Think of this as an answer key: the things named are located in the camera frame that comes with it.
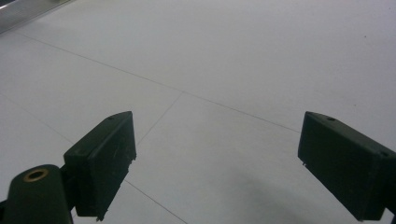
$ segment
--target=white surface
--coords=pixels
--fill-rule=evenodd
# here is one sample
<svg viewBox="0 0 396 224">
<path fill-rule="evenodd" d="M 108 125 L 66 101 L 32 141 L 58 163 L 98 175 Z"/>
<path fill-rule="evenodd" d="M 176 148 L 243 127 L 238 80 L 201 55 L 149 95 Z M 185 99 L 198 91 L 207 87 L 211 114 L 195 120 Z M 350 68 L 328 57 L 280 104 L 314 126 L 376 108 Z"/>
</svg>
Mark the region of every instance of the white surface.
<svg viewBox="0 0 396 224">
<path fill-rule="evenodd" d="M 395 19 L 390 0 L 72 2 L 0 35 L 1 195 L 132 110 L 135 188 L 108 223 L 355 223 L 298 132 L 311 110 L 396 148 Z"/>
<path fill-rule="evenodd" d="M 296 131 L 306 110 L 329 114 L 396 148 L 395 21 L 392 0 L 78 0 L 16 32 Z"/>
</svg>

